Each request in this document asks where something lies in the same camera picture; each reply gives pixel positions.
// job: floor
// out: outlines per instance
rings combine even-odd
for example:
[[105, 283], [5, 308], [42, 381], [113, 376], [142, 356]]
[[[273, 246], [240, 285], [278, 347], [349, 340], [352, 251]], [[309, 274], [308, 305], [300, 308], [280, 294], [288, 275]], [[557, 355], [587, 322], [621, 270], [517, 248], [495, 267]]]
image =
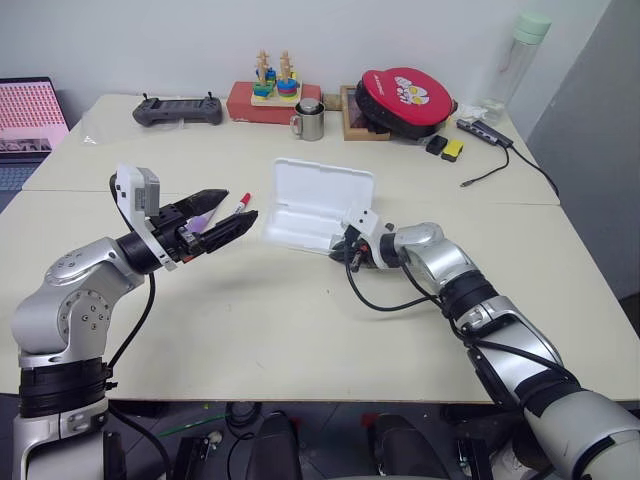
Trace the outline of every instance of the floor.
[[[118, 402], [121, 408], [128, 408], [131, 402]], [[224, 413], [224, 403], [180, 402], [153, 404], [158, 411], [147, 416], [134, 418], [156, 435], [172, 427]], [[283, 410], [294, 419], [300, 441], [300, 460], [305, 480], [318, 480], [339, 476], [376, 474], [366, 440], [366, 429], [362, 426], [375, 413], [398, 413], [411, 421], [432, 443], [437, 454], [443, 460], [450, 476], [454, 480], [466, 478], [457, 463], [457, 450], [454, 438], [476, 435], [476, 431], [486, 430], [485, 420], [480, 424], [453, 426], [443, 420], [443, 406], [419, 405], [410, 403], [265, 403], [262, 416], [275, 410]], [[12, 429], [11, 422], [17, 413], [17, 398], [0, 395], [0, 479], [10, 478]], [[513, 417], [499, 420], [505, 428]], [[494, 431], [498, 432], [498, 422], [491, 421]], [[257, 429], [260, 420], [253, 430]], [[129, 429], [114, 418], [110, 418], [105, 428], [122, 434], [123, 446], [127, 452], [127, 469], [130, 479], [156, 480], [162, 472], [160, 457], [151, 444], [137, 432]], [[186, 432], [176, 433], [162, 438], [169, 454], [174, 456], [178, 450], [180, 437], [203, 436], [214, 430], [223, 434], [218, 450], [212, 452], [205, 464], [204, 472], [198, 478], [225, 479], [226, 461], [234, 438], [227, 434], [224, 421], [214, 421]], [[240, 442], [235, 449], [231, 462], [232, 479], [243, 479], [249, 459], [251, 441]]]

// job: black controller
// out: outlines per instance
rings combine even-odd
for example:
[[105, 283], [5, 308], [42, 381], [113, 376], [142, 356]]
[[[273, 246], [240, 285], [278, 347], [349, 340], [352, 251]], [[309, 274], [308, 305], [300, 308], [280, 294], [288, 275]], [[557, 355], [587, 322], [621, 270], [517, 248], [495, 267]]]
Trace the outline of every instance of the black controller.
[[222, 121], [220, 100], [211, 95], [202, 100], [160, 100], [148, 98], [144, 93], [143, 102], [133, 111], [133, 118], [140, 125], [150, 127], [155, 122], [179, 120], [205, 120], [213, 125]]

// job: metal cup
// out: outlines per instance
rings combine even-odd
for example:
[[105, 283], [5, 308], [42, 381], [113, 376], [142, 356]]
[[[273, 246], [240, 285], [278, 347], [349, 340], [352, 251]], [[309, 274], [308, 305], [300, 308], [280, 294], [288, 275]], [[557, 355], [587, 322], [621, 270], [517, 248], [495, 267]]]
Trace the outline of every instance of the metal cup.
[[315, 98], [303, 98], [295, 110], [289, 121], [291, 131], [303, 140], [320, 140], [324, 135], [324, 105]]

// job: water bottle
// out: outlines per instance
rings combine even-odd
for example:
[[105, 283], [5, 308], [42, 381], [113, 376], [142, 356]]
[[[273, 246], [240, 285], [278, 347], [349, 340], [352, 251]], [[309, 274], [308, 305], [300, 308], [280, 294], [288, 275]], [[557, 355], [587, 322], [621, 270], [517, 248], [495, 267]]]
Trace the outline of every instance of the water bottle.
[[479, 101], [487, 109], [487, 123], [495, 125], [502, 117], [550, 26], [551, 20], [544, 15], [523, 13], [518, 17], [513, 41], [500, 57], [494, 79]]

